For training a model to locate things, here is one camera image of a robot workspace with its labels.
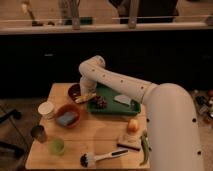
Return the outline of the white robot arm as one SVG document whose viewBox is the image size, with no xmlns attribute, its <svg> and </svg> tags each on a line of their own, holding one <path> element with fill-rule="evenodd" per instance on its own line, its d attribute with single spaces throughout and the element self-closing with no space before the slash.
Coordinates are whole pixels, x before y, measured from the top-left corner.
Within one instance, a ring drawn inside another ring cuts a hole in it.
<svg viewBox="0 0 213 171">
<path fill-rule="evenodd" d="M 204 171 L 196 109 L 184 88 L 108 71 L 99 55 L 82 62 L 79 72 L 83 93 L 101 83 L 145 106 L 151 171 Z"/>
</svg>

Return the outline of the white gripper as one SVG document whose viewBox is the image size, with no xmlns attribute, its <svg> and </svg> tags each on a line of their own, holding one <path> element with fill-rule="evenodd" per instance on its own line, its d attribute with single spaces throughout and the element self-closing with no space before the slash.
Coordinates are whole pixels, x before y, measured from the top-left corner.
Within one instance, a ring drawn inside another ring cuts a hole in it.
<svg viewBox="0 0 213 171">
<path fill-rule="evenodd" d="M 96 92 L 96 86 L 97 86 L 97 83 L 95 81 L 89 80 L 86 77 L 81 77 L 80 78 L 80 91 L 81 91 L 82 95 L 78 96 L 77 99 L 78 100 L 84 99 L 84 95 L 88 94 L 88 93 L 92 93 L 92 94 L 87 95 L 87 98 L 86 98 L 87 101 L 94 98 L 95 97 L 94 93 Z"/>
</svg>

